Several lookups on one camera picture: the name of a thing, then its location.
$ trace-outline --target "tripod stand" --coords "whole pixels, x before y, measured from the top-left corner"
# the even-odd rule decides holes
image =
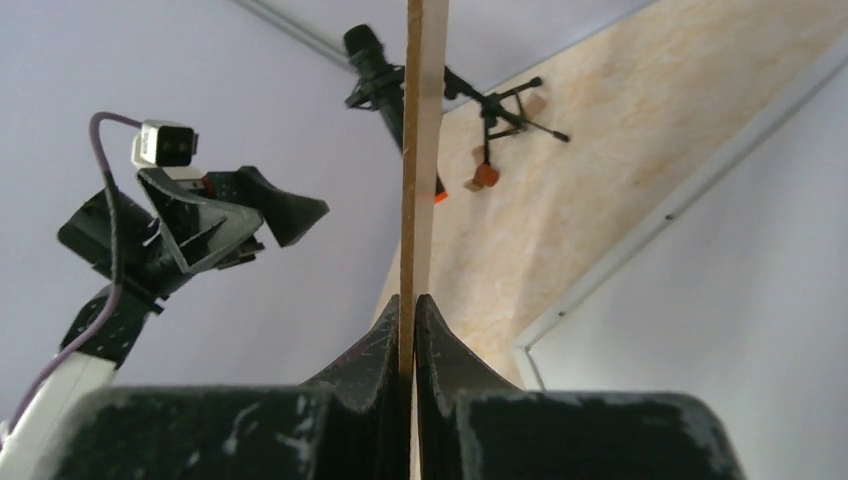
[[[543,132],[550,134],[561,142],[569,142],[571,139],[568,135],[551,130],[547,127],[533,122],[524,111],[524,104],[521,102],[521,92],[531,88],[540,87],[542,85],[541,77],[533,77],[528,82],[522,83],[517,87],[511,88],[503,92],[495,92],[489,95],[483,95],[468,82],[453,73],[449,68],[445,67],[445,98],[454,100],[458,95],[465,95],[480,104],[480,118],[483,119],[483,164],[491,166],[491,149],[490,142],[498,138],[510,137],[524,132],[528,127],[533,127]],[[512,113],[501,104],[503,100],[510,97],[515,97],[518,104],[518,113]],[[498,125],[498,119],[503,119],[511,125],[511,127],[502,132],[493,133],[492,129]]]

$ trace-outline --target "microphone stand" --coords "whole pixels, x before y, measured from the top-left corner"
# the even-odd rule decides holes
[[[354,87],[353,93],[345,100],[345,105],[350,109],[360,109],[376,111],[380,109],[380,105],[374,105],[370,99],[376,91],[386,87],[397,88],[404,81],[404,67],[392,65],[392,72],[383,75],[381,78],[371,82],[358,82]],[[445,67],[445,92],[444,97],[447,100],[456,100],[459,95],[464,95],[480,105],[480,118],[483,119],[483,164],[491,166],[490,143],[498,138],[517,135],[526,131],[529,127],[541,130],[561,142],[569,142],[571,138],[557,130],[552,130],[543,125],[533,122],[524,111],[524,105],[521,102],[520,93],[531,88],[540,87],[542,85],[541,77],[533,77],[529,81],[518,85],[517,87],[505,90],[503,92],[495,92],[489,95],[484,95],[479,90],[471,86],[470,83],[463,80],[460,76],[453,73],[449,68]],[[513,113],[504,108],[501,104],[503,100],[509,97],[515,97],[518,104],[518,113]],[[498,119],[502,119],[510,128],[502,132],[492,133],[492,129],[498,125]]]
[[[541,77],[533,77],[529,81],[518,85],[517,87],[505,90],[503,92],[495,92],[489,95],[483,95],[476,90],[468,82],[453,73],[449,68],[445,67],[445,98],[448,100],[456,99],[457,95],[465,95],[471,100],[480,104],[480,118],[483,119],[483,163],[491,166],[491,154],[489,143],[498,138],[509,137],[524,132],[528,127],[533,127],[550,134],[555,139],[561,142],[569,142],[571,138],[559,131],[551,130],[545,126],[533,122],[524,112],[524,105],[521,102],[521,92],[531,88],[540,87],[542,85]],[[512,113],[501,104],[503,100],[509,97],[515,97],[518,104],[518,113]],[[492,133],[492,129],[498,125],[498,119],[503,119],[511,125],[511,128],[502,132]]]

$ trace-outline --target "white robot part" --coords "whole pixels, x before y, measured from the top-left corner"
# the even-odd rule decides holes
[[[68,410],[89,392],[110,385],[117,373],[115,367],[114,362],[79,352],[62,362],[41,385],[14,432],[4,438],[0,478],[31,479]]]
[[[133,138],[132,146],[132,164],[136,170],[141,170],[142,168],[161,168],[176,182],[197,182],[205,175],[204,172],[191,165],[175,167],[157,165],[155,155],[151,157],[150,155],[145,156],[142,154],[143,143],[143,134],[139,132]]]

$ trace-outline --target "black mount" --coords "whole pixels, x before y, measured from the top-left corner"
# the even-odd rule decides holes
[[[265,249],[254,233],[267,223],[280,247],[298,240],[328,211],[322,200],[277,189],[255,167],[209,172],[176,182],[161,168],[139,170],[137,180],[156,216],[118,192],[124,282],[115,312],[78,351],[123,364],[149,314],[195,275],[241,265]],[[106,278],[111,272],[111,227],[106,191],[89,199],[59,229],[59,241]],[[106,304],[104,287],[82,307],[61,347],[80,336]]]

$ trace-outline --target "cable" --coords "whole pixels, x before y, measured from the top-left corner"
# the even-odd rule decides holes
[[[94,156],[97,159],[97,165],[100,167],[100,172],[103,175],[103,183],[106,186],[106,201],[109,204],[109,220],[111,224],[111,242],[112,242],[112,265],[111,265],[111,288],[109,296],[106,299],[106,304],[97,318],[85,329],[83,333],[77,336],[71,343],[63,348],[48,364],[38,373],[35,380],[27,389],[15,414],[9,420],[8,432],[5,435],[11,435],[18,422],[23,417],[24,412],[29,408],[41,385],[62,365],[72,353],[77,351],[85,342],[97,334],[98,330],[109,320],[109,317],[115,312],[118,306],[118,301],[121,298],[124,281],[124,251],[120,242],[120,208],[118,205],[118,186],[115,184],[115,178],[112,176],[112,169],[109,166],[109,161],[106,158],[106,152],[103,149],[103,142],[100,139],[100,124],[103,120],[112,120],[122,123],[130,127],[141,128],[141,122],[127,118],[123,115],[118,115],[111,112],[97,112],[89,121],[88,135],[91,139],[91,147],[94,149]],[[0,439],[0,449],[2,449],[2,439]]]

